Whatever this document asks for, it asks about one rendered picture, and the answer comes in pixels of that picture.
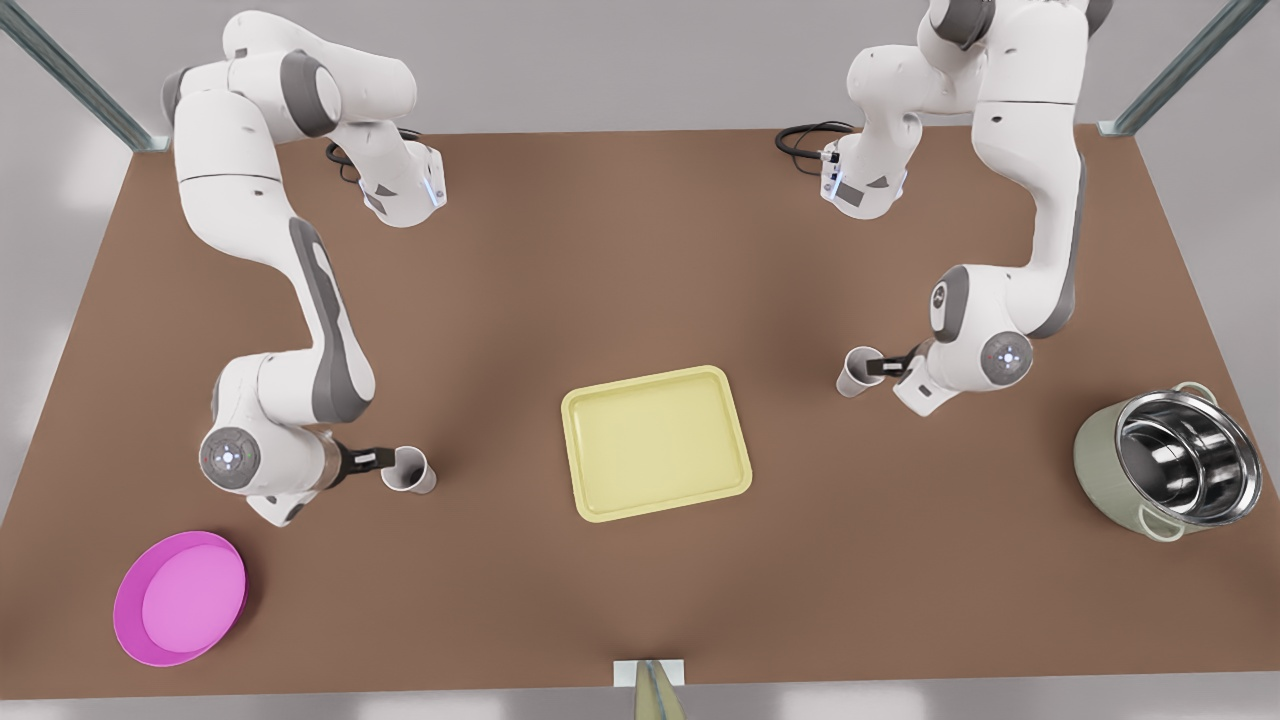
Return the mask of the white IKEA cup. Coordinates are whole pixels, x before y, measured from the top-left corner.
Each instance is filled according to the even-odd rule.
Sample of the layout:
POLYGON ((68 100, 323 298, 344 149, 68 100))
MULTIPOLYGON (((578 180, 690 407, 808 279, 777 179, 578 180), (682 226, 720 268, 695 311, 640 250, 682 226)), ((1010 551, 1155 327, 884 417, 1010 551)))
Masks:
POLYGON ((872 347, 851 348, 844 359, 841 373, 836 380, 836 389, 840 395, 845 398, 854 398, 882 383, 884 377, 868 369, 869 361, 879 361, 882 357, 882 352, 872 347))
POLYGON ((426 495, 436 487, 436 474, 425 454, 412 446, 396 448, 392 464, 380 475, 388 488, 399 493, 426 495))

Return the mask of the yellow rectangular tray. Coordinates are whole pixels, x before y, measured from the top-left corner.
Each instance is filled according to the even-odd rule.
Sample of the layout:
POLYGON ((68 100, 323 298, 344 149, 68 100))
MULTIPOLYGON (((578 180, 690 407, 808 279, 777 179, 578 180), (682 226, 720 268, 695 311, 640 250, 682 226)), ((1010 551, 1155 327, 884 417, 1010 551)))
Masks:
POLYGON ((753 483, 730 382, 718 366, 572 389, 559 411, 573 501, 586 521, 728 498, 753 483))

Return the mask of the pink round bowl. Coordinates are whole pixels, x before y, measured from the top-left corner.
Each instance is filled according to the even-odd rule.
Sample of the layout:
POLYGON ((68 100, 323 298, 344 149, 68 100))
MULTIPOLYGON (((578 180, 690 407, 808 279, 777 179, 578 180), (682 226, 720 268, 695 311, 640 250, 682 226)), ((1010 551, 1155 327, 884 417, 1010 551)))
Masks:
POLYGON ((244 561, 228 539, 182 532, 131 565, 116 589, 113 630, 134 661, 173 667, 220 642, 239 619, 247 593, 244 561))

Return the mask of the green pot with steel interior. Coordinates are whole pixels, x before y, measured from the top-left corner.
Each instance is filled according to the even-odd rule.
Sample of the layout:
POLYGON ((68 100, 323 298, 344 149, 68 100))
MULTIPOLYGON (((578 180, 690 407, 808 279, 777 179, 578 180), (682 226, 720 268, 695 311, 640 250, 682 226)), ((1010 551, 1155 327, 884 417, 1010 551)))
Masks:
POLYGON ((1093 413, 1073 461, 1098 511, 1160 543, 1242 520, 1265 480, 1248 434, 1208 387, 1189 380, 1093 413))

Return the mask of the silver frame post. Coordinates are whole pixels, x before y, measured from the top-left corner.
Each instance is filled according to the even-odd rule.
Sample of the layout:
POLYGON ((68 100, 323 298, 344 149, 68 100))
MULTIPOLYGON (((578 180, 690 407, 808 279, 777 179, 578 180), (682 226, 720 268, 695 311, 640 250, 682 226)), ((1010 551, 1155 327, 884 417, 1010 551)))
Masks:
POLYGON ((1103 137, 1133 137, 1272 0, 1228 0, 1188 45, 1114 120, 1096 124, 1103 137))
POLYGON ((613 685, 634 689, 634 720, 689 720, 676 693, 685 685, 682 659, 616 660, 613 685))
POLYGON ((169 149, 169 137, 147 132, 17 0, 0 0, 0 29, 132 152, 169 149))

